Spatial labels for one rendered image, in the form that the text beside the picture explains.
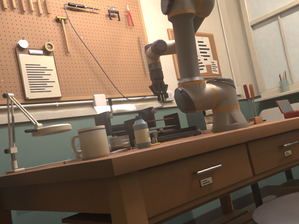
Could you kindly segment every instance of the plastic bottle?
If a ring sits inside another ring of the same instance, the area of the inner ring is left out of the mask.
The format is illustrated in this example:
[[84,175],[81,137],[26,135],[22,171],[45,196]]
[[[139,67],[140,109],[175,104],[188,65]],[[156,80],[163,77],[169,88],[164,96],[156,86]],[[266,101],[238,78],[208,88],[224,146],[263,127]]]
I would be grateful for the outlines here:
[[151,147],[150,132],[148,124],[142,120],[142,116],[136,116],[136,121],[133,125],[136,145],[138,149]]

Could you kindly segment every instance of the drawer label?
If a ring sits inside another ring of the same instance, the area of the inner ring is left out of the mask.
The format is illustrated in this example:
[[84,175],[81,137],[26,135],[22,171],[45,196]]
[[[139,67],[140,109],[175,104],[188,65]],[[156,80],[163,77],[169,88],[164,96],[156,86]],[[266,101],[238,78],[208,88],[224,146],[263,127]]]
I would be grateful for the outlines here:
[[284,156],[287,157],[287,156],[290,156],[292,154],[292,151],[289,150],[289,151],[285,151],[284,152]]
[[205,178],[205,179],[202,179],[200,180],[200,185],[203,187],[205,185],[208,185],[208,184],[211,184],[213,182],[213,179],[212,177],[208,177],[208,178]]

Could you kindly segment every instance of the blue stripe on mug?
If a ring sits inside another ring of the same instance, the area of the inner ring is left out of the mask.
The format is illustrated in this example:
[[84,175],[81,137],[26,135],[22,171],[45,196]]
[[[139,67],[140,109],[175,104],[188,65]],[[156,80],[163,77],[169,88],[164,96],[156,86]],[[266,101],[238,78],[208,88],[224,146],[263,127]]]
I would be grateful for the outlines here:
[[84,132],[89,132],[89,131],[101,130],[101,129],[106,129],[106,128],[97,128],[97,129],[92,129],[92,130],[86,130],[86,131],[78,132],[78,134],[81,134],[81,133],[84,133]]

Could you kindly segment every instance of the pliers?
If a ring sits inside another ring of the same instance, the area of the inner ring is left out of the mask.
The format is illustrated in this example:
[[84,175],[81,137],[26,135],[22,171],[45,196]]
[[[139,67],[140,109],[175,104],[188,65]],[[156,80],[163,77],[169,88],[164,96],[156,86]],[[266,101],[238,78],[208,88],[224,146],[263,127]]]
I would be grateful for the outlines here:
[[131,15],[131,13],[130,13],[128,4],[127,4],[127,9],[128,9],[128,13],[127,13],[127,14],[128,14],[128,25],[130,25],[130,20],[129,20],[129,15],[130,15],[130,17],[131,17],[131,21],[132,21],[132,25],[134,26],[134,22],[133,22],[132,15]]

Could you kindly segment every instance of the workbench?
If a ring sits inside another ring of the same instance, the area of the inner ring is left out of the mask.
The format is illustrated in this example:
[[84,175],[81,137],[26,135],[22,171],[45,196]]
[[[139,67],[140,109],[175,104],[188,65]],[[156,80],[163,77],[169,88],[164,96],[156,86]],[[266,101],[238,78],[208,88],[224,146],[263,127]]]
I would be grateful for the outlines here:
[[[235,212],[230,193],[299,165],[299,144],[283,147],[296,141],[299,118],[291,118],[3,175],[0,220],[9,224],[9,210],[30,210],[111,214],[113,224],[154,224],[218,198],[229,216]],[[212,183],[201,186],[209,177]]]

